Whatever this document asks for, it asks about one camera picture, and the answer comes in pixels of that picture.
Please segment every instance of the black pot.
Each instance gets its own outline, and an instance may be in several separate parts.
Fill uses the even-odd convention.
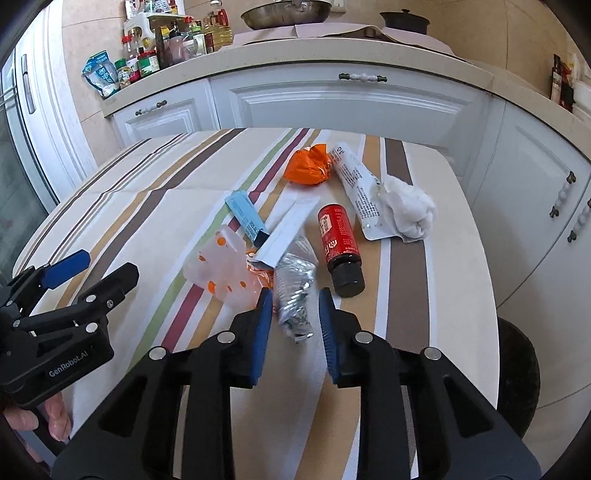
[[[413,15],[410,10],[405,8],[402,9],[402,12],[381,12],[380,15],[388,28],[422,33],[423,35],[427,35],[427,27],[431,23],[425,17]]]

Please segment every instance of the wall outlet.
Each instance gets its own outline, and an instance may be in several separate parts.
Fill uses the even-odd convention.
[[[347,6],[345,2],[346,0],[333,0],[333,6],[330,9],[330,11],[337,14],[344,14],[347,11]]]

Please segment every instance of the black bottle cap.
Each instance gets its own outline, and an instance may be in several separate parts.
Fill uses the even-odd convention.
[[[355,297],[365,290],[361,263],[343,263],[332,271],[333,285],[339,297]]]
[[[256,235],[255,241],[252,244],[257,248],[260,248],[267,241],[267,238],[269,238],[269,234],[263,232],[262,230],[259,230],[259,232]]]

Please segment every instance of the human hand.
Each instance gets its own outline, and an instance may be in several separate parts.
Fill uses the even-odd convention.
[[[49,433],[51,436],[58,441],[68,438],[72,431],[72,423],[70,416],[67,414],[62,394],[58,393],[46,400],[44,408],[48,415],[47,423],[49,424]],[[4,410],[4,416],[13,430],[26,432],[35,430],[39,426],[39,420],[32,411],[9,406]],[[28,445],[26,447],[31,456],[37,462],[41,462],[41,458],[37,452]]]

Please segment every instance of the tiled wall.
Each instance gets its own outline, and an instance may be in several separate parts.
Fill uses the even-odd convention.
[[[100,111],[100,97],[82,77],[82,68],[93,54],[107,50],[121,58],[125,10],[122,0],[64,0],[62,40],[66,70],[76,112],[86,140],[101,165],[121,148],[111,124]]]
[[[235,33],[248,27],[240,18],[246,10],[271,0],[224,0]],[[203,18],[209,0],[185,0],[187,15]],[[506,69],[541,93],[550,90],[554,53],[566,59],[578,53],[554,14],[540,0],[347,0],[347,13],[329,21],[383,26],[382,11],[411,12],[431,21],[428,33],[448,44],[460,57]],[[121,56],[123,0],[64,0],[63,43],[74,103],[88,143],[101,164],[119,145],[110,123],[100,112],[99,96],[82,78],[86,59],[107,49],[114,61]]]

